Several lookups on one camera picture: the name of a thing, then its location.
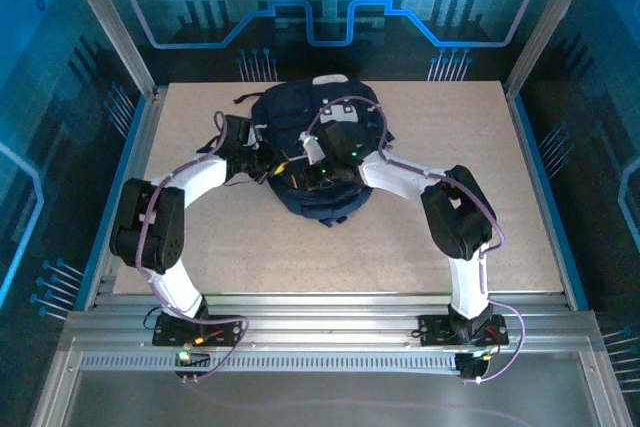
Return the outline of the navy blue student backpack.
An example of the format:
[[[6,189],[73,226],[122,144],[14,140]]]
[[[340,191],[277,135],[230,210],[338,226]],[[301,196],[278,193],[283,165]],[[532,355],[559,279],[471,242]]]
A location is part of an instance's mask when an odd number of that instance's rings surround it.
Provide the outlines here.
[[[362,124],[373,141],[373,149],[385,147],[394,140],[376,109],[378,98],[368,85],[344,75],[320,76],[313,79],[282,83],[256,95],[251,107],[251,121],[263,128],[263,141],[276,158],[289,159],[286,172],[269,179],[269,187],[293,214],[316,220],[331,227],[347,220],[370,198],[372,189],[355,182],[332,180],[327,171],[309,164],[298,144],[299,135],[315,132],[330,121]],[[315,169],[319,178],[303,178],[318,182],[313,191],[297,190],[292,185],[295,173]]]

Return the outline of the aluminium front beam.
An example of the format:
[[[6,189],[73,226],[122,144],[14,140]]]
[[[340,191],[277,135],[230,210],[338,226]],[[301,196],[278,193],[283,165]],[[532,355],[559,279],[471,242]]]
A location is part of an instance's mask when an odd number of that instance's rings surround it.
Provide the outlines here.
[[[506,321],[512,351],[526,329],[523,350],[601,351],[593,313],[570,309],[560,293],[515,293],[494,298]],[[249,320],[242,351],[416,351],[411,332],[417,318],[443,314],[445,295],[418,294],[221,294],[207,298],[215,315]],[[150,295],[99,295],[92,309],[67,317],[61,351],[148,351],[151,332],[144,315],[157,302]]]

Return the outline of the small black controller with LED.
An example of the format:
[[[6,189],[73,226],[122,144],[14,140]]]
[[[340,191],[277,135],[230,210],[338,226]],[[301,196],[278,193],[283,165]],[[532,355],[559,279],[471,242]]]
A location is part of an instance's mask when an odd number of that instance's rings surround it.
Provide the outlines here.
[[[180,350],[175,356],[175,367],[179,369],[208,369],[211,358],[208,353]]]
[[[489,354],[456,353],[455,367],[458,376],[465,381],[482,379],[488,371],[490,359]]]

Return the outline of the steel sheet panel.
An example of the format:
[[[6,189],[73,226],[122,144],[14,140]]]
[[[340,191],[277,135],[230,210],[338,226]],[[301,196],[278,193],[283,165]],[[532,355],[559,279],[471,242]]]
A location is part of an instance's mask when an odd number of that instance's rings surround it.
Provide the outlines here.
[[[603,352],[525,353],[475,386],[415,372],[93,370],[60,352],[28,427],[640,427]]]

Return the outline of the aluminium side rail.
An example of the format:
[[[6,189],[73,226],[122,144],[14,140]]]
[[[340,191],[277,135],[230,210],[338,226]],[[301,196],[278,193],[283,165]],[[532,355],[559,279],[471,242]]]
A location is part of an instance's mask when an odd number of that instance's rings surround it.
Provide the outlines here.
[[[520,95],[517,94],[513,99],[508,99],[507,105],[558,267],[565,298],[573,310],[588,311],[589,301]]]
[[[131,177],[144,176],[167,93],[168,87],[161,86],[153,100],[140,102],[136,108],[74,304],[76,311],[93,308],[102,277],[118,265],[110,252],[109,239],[122,186]]]

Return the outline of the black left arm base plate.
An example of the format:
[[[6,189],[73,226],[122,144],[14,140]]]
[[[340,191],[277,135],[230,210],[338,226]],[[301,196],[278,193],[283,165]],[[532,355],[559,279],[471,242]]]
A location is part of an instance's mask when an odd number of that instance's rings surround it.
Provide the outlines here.
[[[233,347],[246,327],[243,321],[203,325],[160,314],[153,327],[152,345],[160,347]]]

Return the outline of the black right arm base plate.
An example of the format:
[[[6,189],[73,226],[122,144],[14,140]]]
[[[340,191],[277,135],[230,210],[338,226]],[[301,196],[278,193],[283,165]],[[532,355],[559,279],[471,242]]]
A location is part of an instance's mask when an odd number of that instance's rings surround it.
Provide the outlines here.
[[[427,346],[507,346],[510,342],[504,317],[493,315],[477,333],[464,340],[456,334],[447,315],[421,315],[417,317],[417,327],[411,336]]]

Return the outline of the aluminium frame post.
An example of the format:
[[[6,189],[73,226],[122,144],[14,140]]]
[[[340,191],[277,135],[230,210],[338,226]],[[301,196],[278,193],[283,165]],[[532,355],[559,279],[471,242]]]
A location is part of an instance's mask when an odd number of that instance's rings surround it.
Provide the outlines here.
[[[142,96],[146,100],[153,101],[157,92],[156,83],[113,1],[86,0],[86,2]]]
[[[505,98],[513,102],[539,60],[573,0],[548,0],[505,84]]]

